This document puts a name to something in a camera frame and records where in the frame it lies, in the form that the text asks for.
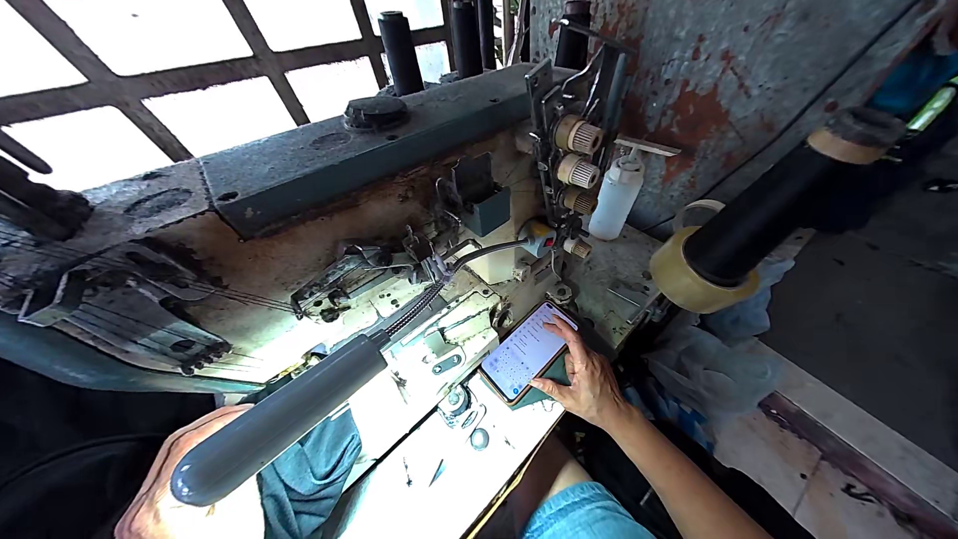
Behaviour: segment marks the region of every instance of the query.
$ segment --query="window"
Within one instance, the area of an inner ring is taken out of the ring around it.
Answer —
[[[274,51],[362,37],[349,0],[246,0],[246,7]]]
[[[0,55],[0,129],[54,168],[31,179],[89,189],[378,92],[370,55],[381,45],[363,38],[354,0],[225,1],[0,2],[0,46],[12,52]],[[425,81],[448,71],[442,0],[366,1],[375,35],[380,12],[409,18]],[[71,47],[77,38],[96,58]]]
[[[368,58],[314,65],[286,75],[311,122],[339,116],[349,101],[379,91]]]
[[[252,54],[220,0],[46,0],[117,75]]]
[[[50,164],[30,179],[81,191],[172,164],[124,114],[103,106],[3,128]]]
[[[86,82],[10,4],[0,2],[0,96]]]
[[[170,94],[144,104],[193,155],[206,155],[293,129],[266,77]]]

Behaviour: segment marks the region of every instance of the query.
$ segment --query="black cylindrical rod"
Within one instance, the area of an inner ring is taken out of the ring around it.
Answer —
[[[492,19],[495,9],[492,0],[476,0],[479,16],[479,49],[482,52],[482,65],[486,69],[495,69],[495,34],[492,33]]]
[[[904,122],[865,107],[838,111],[685,241],[699,275],[737,286],[797,228],[832,182],[879,159],[904,135]]]
[[[689,266],[717,285],[740,284],[798,227],[816,187],[853,166],[796,147],[685,241]]]
[[[413,46],[413,34],[409,30],[409,19],[402,12],[382,12],[379,14],[379,32],[396,95],[421,92],[422,73]]]
[[[482,74],[479,23],[476,5],[472,0],[455,0],[452,3],[452,47],[460,80]]]
[[[584,27],[592,23],[591,2],[568,0],[565,3],[564,18]],[[559,44],[556,47],[556,67],[585,69],[588,55],[589,36],[562,26],[559,28]]]
[[[170,490],[184,504],[215,504],[255,476],[386,368],[389,336],[358,335],[192,448]]]

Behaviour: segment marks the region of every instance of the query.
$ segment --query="phone screen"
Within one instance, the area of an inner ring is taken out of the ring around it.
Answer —
[[[565,345],[562,337],[546,331],[543,322],[559,315],[575,329],[579,326],[548,301],[539,305],[499,347],[482,361],[483,371],[507,399],[514,399],[549,360]]]

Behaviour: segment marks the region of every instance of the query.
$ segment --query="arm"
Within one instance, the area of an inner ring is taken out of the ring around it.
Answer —
[[[531,385],[566,410],[606,431],[628,455],[669,511],[682,537],[767,538],[768,534],[623,398],[612,366],[589,350],[559,317],[546,329],[569,345],[571,386],[536,378]]]

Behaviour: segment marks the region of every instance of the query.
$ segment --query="metal grill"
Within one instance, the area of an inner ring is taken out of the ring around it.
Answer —
[[[414,45],[451,42],[447,22],[448,0],[438,0],[443,26],[414,30]],[[177,67],[129,77],[119,76],[103,63],[77,34],[42,0],[7,0],[31,26],[87,79],[73,86],[38,90],[0,98],[0,125],[8,126],[97,108],[115,106],[171,160],[193,155],[144,104],[143,100],[173,93],[206,89],[228,82],[267,77],[297,126],[309,118],[286,77],[288,71],[339,61],[368,58],[379,87],[385,86],[382,40],[373,31],[364,0],[350,0],[360,39],[275,52],[269,48],[243,0],[222,0],[253,56],[201,65]]]

